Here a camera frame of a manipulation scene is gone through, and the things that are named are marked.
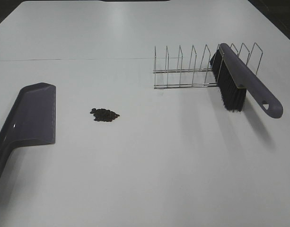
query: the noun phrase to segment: white surface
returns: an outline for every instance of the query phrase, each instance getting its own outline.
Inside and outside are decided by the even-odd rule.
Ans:
[[[223,7],[224,15],[237,15],[230,31],[251,25],[234,33],[232,40],[250,44],[258,40],[263,47],[259,77],[282,102],[283,117],[268,117],[250,95],[244,112],[229,113],[217,88],[156,91],[152,59],[111,60],[151,57],[154,44],[167,43],[149,38],[150,28],[157,25],[145,23],[152,20],[149,12],[154,8],[144,3],[25,2],[0,25],[0,38],[13,39],[11,47],[0,40],[0,60],[102,54],[109,60],[0,61],[0,129],[21,87],[39,81],[57,86],[56,144],[14,151],[0,181],[0,227],[290,227],[290,41],[246,1],[192,2],[164,5],[174,17],[175,9],[187,9],[178,14],[196,19],[186,21],[187,27],[209,27],[190,6],[203,14],[212,9],[212,2]],[[61,29],[58,21],[73,17],[79,6],[84,7],[80,16],[93,20],[81,19],[76,25],[87,33],[88,25],[97,23],[92,16],[108,17],[104,4],[126,12],[133,8],[133,13],[142,6],[138,14],[125,14],[134,18],[131,27],[115,26],[137,30],[136,21],[142,19],[147,26],[142,45],[135,40],[140,31],[114,40],[122,45],[113,46],[106,38],[94,49],[86,48],[90,34],[78,36],[77,31],[72,31],[68,43],[63,44],[59,34],[55,45],[51,42],[50,29]],[[245,12],[236,13],[239,7]],[[40,16],[48,12],[53,12],[54,20]],[[161,21],[167,18],[164,14]],[[38,17],[30,20],[28,15]],[[36,37],[20,38],[29,37],[39,20],[47,36],[34,49]],[[20,27],[15,44],[11,25],[18,21],[24,21],[20,26],[25,30]],[[181,29],[179,24],[169,26]],[[250,35],[257,27],[264,30]],[[190,37],[172,33],[167,39],[188,46],[215,41],[216,34],[225,41],[231,37],[221,28],[213,32],[209,36],[194,31]],[[128,43],[132,48],[122,52]],[[92,107],[112,109],[121,116],[112,123],[94,122],[88,113]]]

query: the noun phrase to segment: wire dish rack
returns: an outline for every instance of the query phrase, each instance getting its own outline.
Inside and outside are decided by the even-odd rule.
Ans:
[[[247,66],[253,56],[254,49],[258,49],[259,55],[256,58],[258,65],[255,72],[252,70],[253,73],[257,75],[263,56],[263,50],[260,46],[257,43],[254,43],[251,51],[244,43],[241,44],[239,49],[237,49],[234,44],[231,44],[230,47]],[[191,47],[190,58],[185,61],[181,45],[179,45],[178,57],[170,57],[168,46],[166,46],[165,58],[157,58],[155,46],[153,69],[154,89],[217,87],[217,81],[215,81],[215,77],[212,73],[214,61],[211,61],[215,52],[211,53],[210,48],[206,44],[200,65],[198,66],[198,54],[194,45]]]

